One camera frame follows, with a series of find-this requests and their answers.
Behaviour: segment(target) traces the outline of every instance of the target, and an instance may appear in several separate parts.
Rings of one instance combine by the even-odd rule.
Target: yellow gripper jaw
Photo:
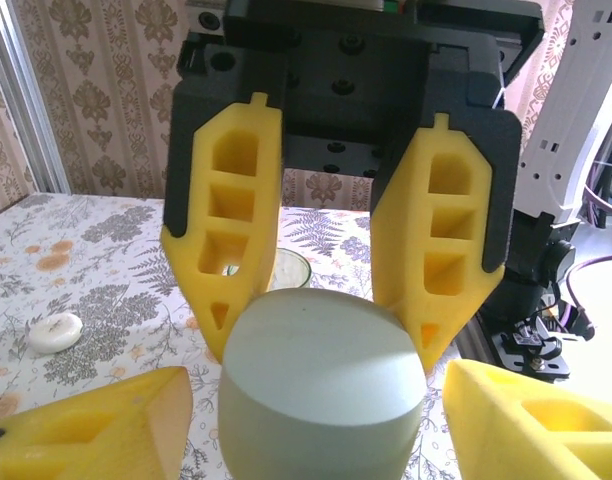
[[[419,128],[371,218],[375,303],[392,311],[429,372],[499,284],[482,269],[492,169],[448,115]]]
[[[472,360],[443,402],[464,480],[612,480],[612,405]]]
[[[0,480],[177,480],[193,409],[170,367],[0,421]]]
[[[282,112],[255,93],[194,134],[186,233],[161,242],[210,351],[221,362],[248,303],[270,283],[281,202]],[[229,265],[239,267],[224,275]]]

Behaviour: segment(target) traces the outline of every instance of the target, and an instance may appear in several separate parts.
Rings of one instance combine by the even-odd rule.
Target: gray cylindrical object
[[[426,392],[410,337],[366,300],[267,293],[224,351],[219,438],[236,480],[400,480]]]

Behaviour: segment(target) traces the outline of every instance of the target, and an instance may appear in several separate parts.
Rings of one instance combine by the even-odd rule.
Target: glass
[[[239,267],[231,265],[226,275],[234,275]],[[278,248],[275,255],[275,268],[269,291],[283,288],[308,288],[313,271],[310,263],[299,253],[286,248]]]

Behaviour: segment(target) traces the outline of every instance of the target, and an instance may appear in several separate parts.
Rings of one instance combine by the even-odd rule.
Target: floral tablecloth
[[[159,244],[163,202],[35,194],[0,215],[0,418],[158,367],[183,365],[195,409],[181,480],[231,478],[219,451],[220,367]],[[367,213],[286,208],[279,246],[313,267],[312,286],[371,297]],[[27,326],[72,311],[79,343],[39,356]],[[428,378],[405,479],[459,478],[441,406],[451,347]]]

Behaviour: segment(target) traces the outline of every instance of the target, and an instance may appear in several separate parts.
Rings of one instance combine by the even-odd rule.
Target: damask wallpaper
[[[35,191],[0,90],[0,211]]]
[[[539,0],[549,32],[508,92],[530,134],[557,68],[572,0]],[[76,193],[161,197],[183,0],[15,2]],[[367,209],[370,180],[288,170],[287,205]]]

